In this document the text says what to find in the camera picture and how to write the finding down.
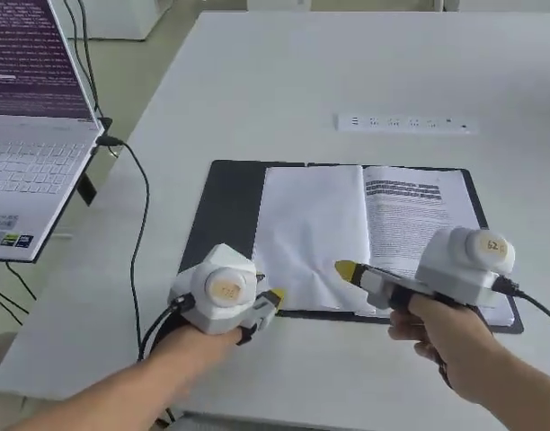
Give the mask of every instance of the yellow tip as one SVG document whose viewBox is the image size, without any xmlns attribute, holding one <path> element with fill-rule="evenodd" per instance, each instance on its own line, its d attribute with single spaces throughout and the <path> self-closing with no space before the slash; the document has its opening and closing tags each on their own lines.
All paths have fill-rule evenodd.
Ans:
<svg viewBox="0 0 550 431">
<path fill-rule="evenodd" d="M 283 299 L 285 298 L 285 291 L 283 289 L 271 289 L 271 291 L 279 297 L 279 299 L 281 300 L 279 302 L 279 306 L 277 307 L 277 310 L 279 308 L 281 308 L 281 305 L 283 305 Z"/>
<path fill-rule="evenodd" d="M 355 274 L 356 267 L 357 264 L 350 260 L 339 260 L 335 262 L 335 269 L 337 269 L 337 272 L 339 273 L 341 278 L 348 283 L 350 283 L 350 281 L 353 279 L 353 274 Z"/>
</svg>

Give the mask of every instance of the gray floor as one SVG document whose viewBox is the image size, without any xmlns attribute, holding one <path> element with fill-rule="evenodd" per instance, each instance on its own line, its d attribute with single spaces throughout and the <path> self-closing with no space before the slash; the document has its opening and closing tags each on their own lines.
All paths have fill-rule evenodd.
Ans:
<svg viewBox="0 0 550 431">
<path fill-rule="evenodd" d="M 202 9 L 244 8 L 245 0 L 175 0 L 173 8 L 146 42 L 92 41 L 92 61 L 100 102 L 105 114 L 114 118 L 111 133 L 124 139 L 129 137 Z M 429 11 L 432 10 L 432 0 L 313 0 L 312 8 L 316 11 Z M 94 159 L 89 173 L 99 187 L 115 161 L 107 152 Z M 89 209 L 81 199 L 74 198 L 58 229 L 77 226 L 87 211 Z M 44 289 L 47 274 L 61 265 L 61 256 L 67 247 L 69 240 L 53 240 L 36 265 L 15 265 L 36 295 Z M 31 307 L 30 297 L 1 263 L 0 290 L 26 308 Z M 18 329 L 19 326 L 0 308 L 0 333 Z M 15 415 L 16 408 L 6 413 L 5 406 L 1 406 L 0 415 L 6 414 Z"/>
</svg>

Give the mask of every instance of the hand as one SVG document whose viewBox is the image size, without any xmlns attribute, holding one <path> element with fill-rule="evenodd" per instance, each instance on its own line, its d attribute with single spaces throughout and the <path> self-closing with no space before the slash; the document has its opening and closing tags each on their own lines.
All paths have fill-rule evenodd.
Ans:
<svg viewBox="0 0 550 431">
<path fill-rule="evenodd" d="M 165 337 L 146 361 L 165 366 L 172 373 L 181 372 L 181 390 L 188 391 L 197 377 L 226 358 L 241 337 L 238 328 L 227 334 L 207 335 L 188 325 Z"/>
<path fill-rule="evenodd" d="M 451 386 L 462 398 L 481 403 L 490 368 L 508 351 L 481 319 L 468 308 L 451 308 L 423 295 L 414 295 L 411 313 L 393 312 L 389 335 L 413 340 L 418 355 L 435 361 L 436 351 L 447 363 Z"/>
</svg>

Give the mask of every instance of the open book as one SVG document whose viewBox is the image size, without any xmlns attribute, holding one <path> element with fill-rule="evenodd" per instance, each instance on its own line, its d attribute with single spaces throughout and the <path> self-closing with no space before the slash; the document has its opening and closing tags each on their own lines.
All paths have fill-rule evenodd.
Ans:
<svg viewBox="0 0 550 431">
<path fill-rule="evenodd" d="M 387 317 L 343 282 L 336 260 L 349 259 L 413 277 L 442 227 L 478 228 L 461 171 L 361 166 L 280 167 L 265 176 L 253 260 L 270 286 L 287 290 L 284 310 Z M 482 310 L 510 326 L 506 297 Z"/>
</svg>

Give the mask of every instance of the person's right hand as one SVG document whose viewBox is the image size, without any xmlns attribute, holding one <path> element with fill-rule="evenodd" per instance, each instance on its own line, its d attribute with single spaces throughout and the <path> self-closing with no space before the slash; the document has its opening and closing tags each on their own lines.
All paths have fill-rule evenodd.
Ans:
<svg viewBox="0 0 550 431">
<path fill-rule="evenodd" d="M 481 403 L 486 375 L 508 351 L 481 319 L 468 308 L 451 308 L 423 295 L 414 295 L 411 313 L 393 312 L 389 335 L 413 340 L 417 354 L 435 361 L 436 351 L 447 363 L 451 386 L 462 398 Z"/>
</svg>

